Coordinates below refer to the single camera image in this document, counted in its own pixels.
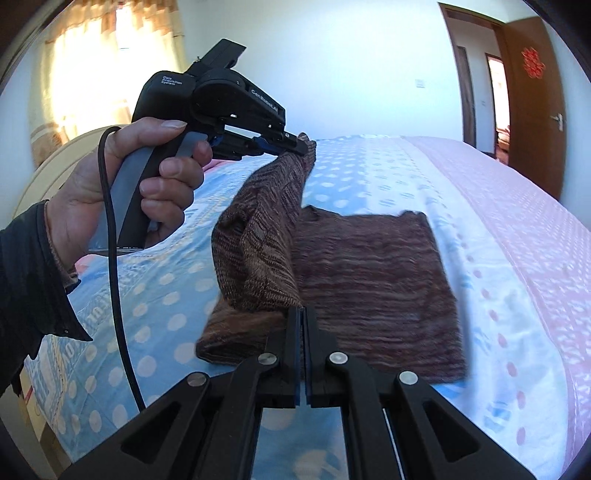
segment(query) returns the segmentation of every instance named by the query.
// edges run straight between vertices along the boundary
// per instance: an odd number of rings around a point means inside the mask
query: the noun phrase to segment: wrist
[[[45,223],[47,238],[51,249],[54,252],[58,267],[65,272],[74,268],[75,263],[84,255],[73,245],[65,222],[62,221],[65,211],[55,200],[50,200],[45,205]]]

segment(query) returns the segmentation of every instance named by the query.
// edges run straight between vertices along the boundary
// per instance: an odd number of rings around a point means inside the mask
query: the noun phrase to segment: black cable
[[[107,177],[107,166],[105,162],[105,143],[107,137],[121,127],[109,127],[105,130],[99,141],[98,157],[99,157],[99,175],[100,188],[103,191],[103,201],[105,202],[105,213],[107,217],[107,240],[108,240],[108,258],[109,258],[109,288],[111,290],[111,306],[113,308],[113,323],[115,324],[115,336],[117,337],[117,345],[119,353],[121,354],[121,361],[131,393],[134,395],[135,403],[138,410],[142,412],[146,405],[142,398],[142,393],[139,390],[138,380],[135,378],[134,369],[131,366],[131,359],[129,358],[129,350],[127,350],[127,342],[125,341],[125,331],[123,329],[123,315],[121,314],[121,298],[119,297],[119,277],[117,273],[117,227],[115,225],[115,210],[113,209],[113,199],[111,198],[111,187],[109,186],[109,179]]]

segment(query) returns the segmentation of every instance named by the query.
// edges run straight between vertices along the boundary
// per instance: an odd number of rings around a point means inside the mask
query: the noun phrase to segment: red paper cut
[[[533,79],[540,79],[544,76],[546,65],[540,62],[540,54],[535,48],[524,48],[521,52],[524,58],[523,68],[527,75]]]

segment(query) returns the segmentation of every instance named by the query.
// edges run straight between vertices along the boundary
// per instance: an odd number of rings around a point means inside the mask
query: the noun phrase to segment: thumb
[[[105,143],[105,154],[123,160],[138,148],[153,147],[170,142],[179,136],[186,126],[187,123],[180,120],[141,118],[110,134]]]

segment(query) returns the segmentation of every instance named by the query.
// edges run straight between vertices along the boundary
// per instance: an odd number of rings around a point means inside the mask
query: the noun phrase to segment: cenrobolai logo
[[[256,90],[252,89],[251,93],[258,98],[259,100],[262,100],[263,102],[265,102],[269,107],[271,107],[274,111],[276,111],[277,113],[279,113],[278,108],[273,105],[269,100],[267,100],[265,97],[263,97],[260,93],[258,93]]]

